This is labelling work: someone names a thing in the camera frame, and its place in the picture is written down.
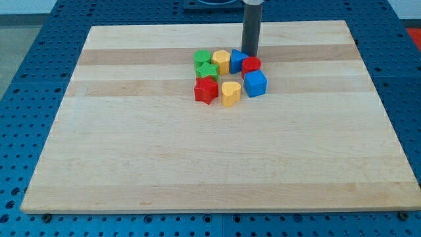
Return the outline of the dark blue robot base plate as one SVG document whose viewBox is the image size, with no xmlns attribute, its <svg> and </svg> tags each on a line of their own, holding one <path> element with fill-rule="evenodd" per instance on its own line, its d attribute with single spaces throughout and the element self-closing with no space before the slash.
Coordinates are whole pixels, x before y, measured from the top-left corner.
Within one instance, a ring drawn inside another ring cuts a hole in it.
<svg viewBox="0 0 421 237">
<path fill-rule="evenodd" d="M 199 11 L 242 11 L 242 0 L 182 0 L 183 10 L 187 13 Z"/>
</svg>

